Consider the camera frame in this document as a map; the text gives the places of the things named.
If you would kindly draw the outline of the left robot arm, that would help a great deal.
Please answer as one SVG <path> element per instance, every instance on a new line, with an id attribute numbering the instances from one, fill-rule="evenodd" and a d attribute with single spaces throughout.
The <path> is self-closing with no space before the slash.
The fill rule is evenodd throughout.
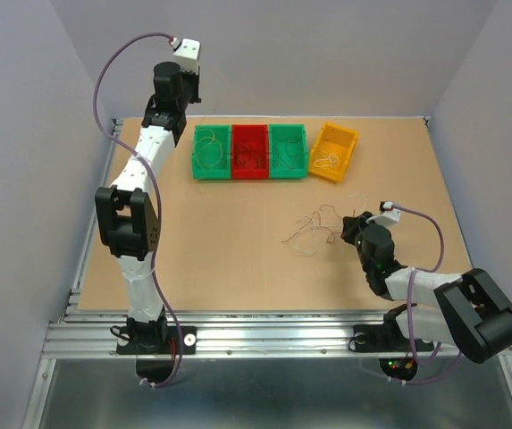
<path id="1" fill-rule="evenodd" d="M 177 147 L 187 124 L 186 110 L 199 103 L 199 61 L 172 60 L 154 67 L 154 93 L 147 102 L 138 143 L 121 173 L 95 194 L 101 242 L 122 270 L 129 295 L 127 327 L 138 330 L 147 351 L 162 350 L 168 341 L 164 311 L 168 308 L 155 277 L 155 252 L 162 208 L 156 175 Z"/>

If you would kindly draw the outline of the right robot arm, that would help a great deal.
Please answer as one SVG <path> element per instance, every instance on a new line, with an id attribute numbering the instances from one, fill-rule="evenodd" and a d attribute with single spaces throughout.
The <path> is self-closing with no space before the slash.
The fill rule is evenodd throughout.
<path id="1" fill-rule="evenodd" d="M 397 303 L 383 318 L 383 343 L 392 349 L 449 344 L 476 364 L 512 346 L 512 302 L 486 271 L 446 274 L 398 261 L 390 226 L 401 210 L 391 205 L 342 219 L 340 237 L 357 250 L 369 288 Z"/>

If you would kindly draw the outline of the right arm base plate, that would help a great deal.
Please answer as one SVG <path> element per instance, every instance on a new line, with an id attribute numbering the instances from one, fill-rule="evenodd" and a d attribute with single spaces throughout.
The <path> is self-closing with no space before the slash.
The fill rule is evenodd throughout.
<path id="1" fill-rule="evenodd" d="M 356 324 L 348 341 L 348 349 L 357 353 L 407 353 L 410 342 L 398 327 L 385 324 Z"/>

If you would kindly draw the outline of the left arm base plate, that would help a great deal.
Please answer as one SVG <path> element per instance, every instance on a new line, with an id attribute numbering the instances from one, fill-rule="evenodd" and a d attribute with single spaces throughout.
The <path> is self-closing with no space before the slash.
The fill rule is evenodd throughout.
<path id="1" fill-rule="evenodd" d="M 197 327 L 184 325 L 181 327 L 183 335 L 183 355 L 194 355 L 197 347 Z M 163 341 L 154 334 L 141 335 L 129 333 L 126 325 L 113 325 L 110 333 L 116 338 L 116 353 L 121 356 L 137 355 L 175 355 L 179 351 L 179 337 L 175 326 L 168 326 L 166 339 Z"/>

